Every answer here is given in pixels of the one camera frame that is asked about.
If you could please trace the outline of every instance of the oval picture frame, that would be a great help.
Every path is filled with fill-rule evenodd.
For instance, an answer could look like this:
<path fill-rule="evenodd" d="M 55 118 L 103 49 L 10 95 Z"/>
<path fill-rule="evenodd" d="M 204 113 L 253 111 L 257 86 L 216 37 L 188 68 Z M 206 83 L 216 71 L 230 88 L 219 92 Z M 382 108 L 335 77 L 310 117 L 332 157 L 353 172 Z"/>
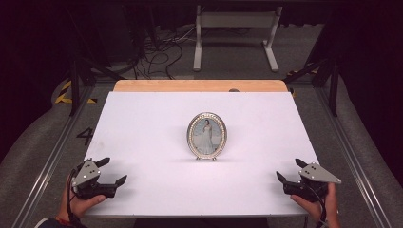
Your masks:
<path fill-rule="evenodd" d="M 215 160 L 224 148 L 226 139 L 224 122 L 211 112 L 197 115 L 187 128 L 187 144 L 198 160 Z"/>

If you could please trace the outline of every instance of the white metal stand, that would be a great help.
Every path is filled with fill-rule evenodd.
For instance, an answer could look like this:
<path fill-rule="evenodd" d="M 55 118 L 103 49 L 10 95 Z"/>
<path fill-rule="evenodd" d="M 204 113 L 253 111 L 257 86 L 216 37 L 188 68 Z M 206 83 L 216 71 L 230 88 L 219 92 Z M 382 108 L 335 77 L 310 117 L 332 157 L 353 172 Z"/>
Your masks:
<path fill-rule="evenodd" d="M 268 28 L 270 35 L 263 40 L 263 47 L 266 51 L 270 67 L 278 72 L 278 64 L 273 54 L 272 44 L 278 27 L 282 7 L 276 12 L 202 12 L 198 6 L 196 17 L 196 49 L 193 70 L 200 71 L 202 65 L 202 28 Z"/>

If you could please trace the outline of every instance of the gray carpet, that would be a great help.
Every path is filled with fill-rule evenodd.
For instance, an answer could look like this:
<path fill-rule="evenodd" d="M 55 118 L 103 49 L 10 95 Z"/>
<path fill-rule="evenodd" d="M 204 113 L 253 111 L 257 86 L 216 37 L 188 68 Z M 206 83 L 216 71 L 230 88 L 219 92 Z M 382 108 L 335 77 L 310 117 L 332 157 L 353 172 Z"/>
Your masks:
<path fill-rule="evenodd" d="M 280 68 L 278 73 L 270 70 L 266 60 L 260 44 L 266 34 L 261 29 L 252 29 L 243 35 L 231 30 L 204 32 L 201 72 L 192 70 L 194 56 L 192 41 L 181 44 L 183 56 L 169 69 L 169 72 L 178 79 L 282 79 L 288 71 L 302 68 L 320 30 L 320 26 L 278 29 L 273 44 Z M 165 53 L 168 54 L 170 61 L 173 61 L 179 56 L 180 50 L 178 47 L 173 47 Z M 153 79 L 166 78 L 165 66 L 166 64 L 152 65 L 152 71 L 163 73 L 149 74 L 149 76 Z M 124 76 L 134 78 L 135 74 L 129 71 Z M 347 163 L 343 146 L 332 126 L 332 119 L 326 113 L 327 107 L 320 102 L 317 89 L 303 83 L 310 78 L 309 75 L 305 76 L 298 80 L 299 83 L 290 86 L 296 90 L 296 105 L 318 160 L 326 169 L 343 180 L 343 183 L 337 187 L 342 226 L 379 227 Z M 45 192 L 40 196 L 37 205 L 34 205 L 34 211 L 27 219 L 25 227 L 33 227 L 40 219 L 55 216 L 67 174 L 73 166 L 82 161 L 87 150 L 86 139 L 77 138 L 77 135 L 88 127 L 96 128 L 107 92 L 113 88 L 113 84 L 108 81 L 110 80 L 100 77 L 100 83 L 92 89 L 89 97 L 98 99 L 98 103 L 84 105 L 62 148 L 62 155 L 54 172 L 51 173 Z M 61 82 L 60 86 L 55 88 L 52 101 L 55 101 L 63 85 L 64 82 Z M 18 216 L 49 154 L 58 142 L 68 120 L 70 108 L 70 104 L 55 104 L 48 113 L 24 132 L 1 163 L 0 181 L 3 183 L 0 188 L 1 227 L 11 227 Z M 391 227 L 403 227 L 401 213 L 403 190 L 359 120 L 342 81 L 338 93 L 337 112 L 336 119 L 346 132 Z M 302 227 L 304 217 L 268 218 L 267 221 L 271 228 Z M 135 219 L 85 218 L 83 223 L 88 227 L 133 227 Z"/>

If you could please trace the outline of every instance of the human hand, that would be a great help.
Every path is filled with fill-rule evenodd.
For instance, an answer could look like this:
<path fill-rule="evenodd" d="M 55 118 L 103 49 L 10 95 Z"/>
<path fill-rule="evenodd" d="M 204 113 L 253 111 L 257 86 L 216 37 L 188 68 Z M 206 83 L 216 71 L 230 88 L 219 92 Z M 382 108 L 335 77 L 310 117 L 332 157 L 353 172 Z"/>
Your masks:
<path fill-rule="evenodd" d="M 303 209 L 305 209 L 315 222 L 320 221 L 322 209 L 319 202 L 310 202 L 297 195 L 291 195 L 290 198 Z M 334 183 L 328 183 L 328 194 L 325 198 L 325 208 L 329 227 L 340 227 L 340 222 L 337 215 L 336 187 Z"/>
<path fill-rule="evenodd" d="M 59 214 L 57 215 L 57 217 L 59 219 L 65 220 L 65 221 L 70 221 L 69 217 L 68 217 L 68 211 L 67 211 L 67 190 L 66 189 L 67 189 L 67 187 L 65 186 L 65 191 L 63 191 L 62 202 L 61 202 Z M 106 197 L 103 195 L 95 196 L 95 197 L 93 197 L 91 199 L 87 199 L 87 200 L 78 199 L 77 197 L 74 196 L 74 193 L 71 191 L 71 189 L 69 189 L 69 191 L 70 191 L 69 194 L 70 194 L 70 200 L 71 200 L 70 209 L 71 209 L 71 212 L 78 218 L 82 218 L 89 208 L 103 202 L 106 199 Z"/>

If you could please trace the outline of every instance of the white table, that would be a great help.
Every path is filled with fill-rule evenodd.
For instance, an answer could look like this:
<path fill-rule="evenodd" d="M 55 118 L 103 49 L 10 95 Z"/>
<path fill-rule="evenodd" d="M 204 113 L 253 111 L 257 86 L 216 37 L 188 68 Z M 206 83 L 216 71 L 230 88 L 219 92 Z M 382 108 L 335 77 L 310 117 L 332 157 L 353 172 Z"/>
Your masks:
<path fill-rule="evenodd" d="M 228 130 L 216 161 L 196 161 L 186 141 L 190 121 L 205 111 Z M 86 153 L 105 157 L 99 181 L 127 180 L 89 217 L 305 215 L 276 171 L 298 181 L 295 158 L 317 162 L 289 92 L 110 92 Z"/>

